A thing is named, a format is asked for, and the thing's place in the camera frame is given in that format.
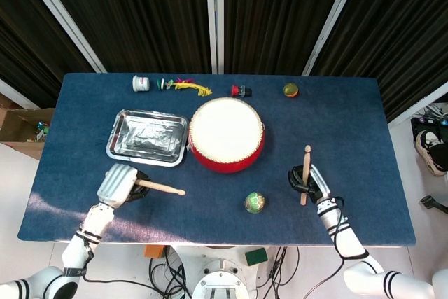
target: drum head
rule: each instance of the drum head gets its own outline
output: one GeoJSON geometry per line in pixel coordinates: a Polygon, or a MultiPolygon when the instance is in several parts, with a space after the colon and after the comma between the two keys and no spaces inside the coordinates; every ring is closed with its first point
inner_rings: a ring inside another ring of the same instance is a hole
{"type": "Polygon", "coordinates": [[[218,98],[198,108],[190,123],[190,145],[211,162],[240,162],[259,152],[263,124],[252,106],[218,98]]]}

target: table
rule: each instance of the table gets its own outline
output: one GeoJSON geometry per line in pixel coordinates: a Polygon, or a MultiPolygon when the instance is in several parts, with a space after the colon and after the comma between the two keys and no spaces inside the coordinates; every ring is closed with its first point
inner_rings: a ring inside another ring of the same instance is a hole
{"type": "Polygon", "coordinates": [[[149,76],[149,92],[133,92],[134,74],[67,74],[38,166],[18,237],[70,240],[89,208],[104,173],[117,162],[106,142],[121,109],[175,113],[191,118],[206,101],[228,97],[246,85],[244,98],[259,113],[266,144],[254,165],[236,174],[218,174],[186,153],[177,167],[131,163],[152,180],[185,189],[187,195],[151,191],[124,204],[105,242],[231,245],[329,245],[330,238],[308,201],[288,184],[287,173],[301,165],[304,147],[333,192],[345,199],[344,213],[362,243],[404,246],[415,243],[403,185],[393,152],[376,80],[300,76],[139,74],[149,76]],[[193,78],[213,90],[155,88],[159,78],[193,78]],[[295,82],[300,96],[283,95],[295,82]],[[244,208],[252,191],[268,201],[260,214],[244,208]]]}

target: small colorful ball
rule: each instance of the small colorful ball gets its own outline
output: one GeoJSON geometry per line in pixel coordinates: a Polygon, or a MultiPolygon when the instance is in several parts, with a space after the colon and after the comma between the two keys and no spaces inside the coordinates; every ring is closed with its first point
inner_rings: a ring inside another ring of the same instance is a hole
{"type": "Polygon", "coordinates": [[[299,94],[299,87],[295,83],[287,83],[283,87],[283,93],[287,97],[296,97],[299,94]]]}
{"type": "Polygon", "coordinates": [[[265,197],[261,193],[253,192],[247,195],[244,206],[249,213],[257,214],[265,207],[265,197]]]}

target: small toy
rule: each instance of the small toy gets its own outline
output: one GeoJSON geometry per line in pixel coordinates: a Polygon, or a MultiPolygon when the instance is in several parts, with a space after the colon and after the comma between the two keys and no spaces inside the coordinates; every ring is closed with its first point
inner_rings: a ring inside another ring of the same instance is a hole
{"type": "Polygon", "coordinates": [[[241,97],[250,97],[252,96],[252,89],[246,88],[245,85],[236,86],[232,85],[232,90],[230,91],[230,94],[232,97],[234,96],[241,96],[241,97]]]}
{"type": "Polygon", "coordinates": [[[182,78],[178,77],[176,82],[174,82],[174,80],[172,79],[166,81],[164,78],[157,80],[157,87],[159,88],[159,90],[168,90],[171,89],[172,86],[174,86],[175,90],[187,88],[198,89],[198,96],[208,96],[212,94],[210,89],[203,87],[202,85],[194,84],[192,78],[183,80],[182,78]]]}
{"type": "Polygon", "coordinates": [[[258,214],[265,207],[265,197],[261,193],[253,192],[247,195],[244,206],[249,213],[258,214]]]}
{"type": "Polygon", "coordinates": [[[168,90],[173,86],[174,80],[166,81],[164,78],[161,78],[160,80],[157,80],[157,88],[159,90],[168,90]]]}
{"type": "Polygon", "coordinates": [[[299,95],[299,87],[295,83],[287,83],[283,87],[283,93],[290,98],[296,97],[299,95]]]}
{"type": "Polygon", "coordinates": [[[37,131],[36,133],[39,133],[41,130],[43,130],[46,126],[48,126],[47,123],[43,122],[43,121],[39,121],[37,122],[37,131]]]}
{"type": "Polygon", "coordinates": [[[174,84],[174,89],[179,90],[179,89],[187,89],[187,88],[192,88],[192,89],[197,89],[198,96],[208,96],[212,94],[212,91],[206,87],[203,87],[202,85],[199,84],[194,84],[194,83],[175,83],[174,84]]]}

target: orange object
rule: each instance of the orange object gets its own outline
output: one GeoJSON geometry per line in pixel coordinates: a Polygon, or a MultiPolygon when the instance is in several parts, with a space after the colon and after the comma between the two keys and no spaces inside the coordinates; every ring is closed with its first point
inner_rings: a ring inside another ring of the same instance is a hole
{"type": "Polygon", "coordinates": [[[287,83],[283,87],[285,96],[293,98],[299,95],[299,87],[295,83],[287,83]]]}
{"type": "Polygon", "coordinates": [[[159,259],[163,257],[165,245],[146,245],[143,255],[147,258],[159,259]]]}

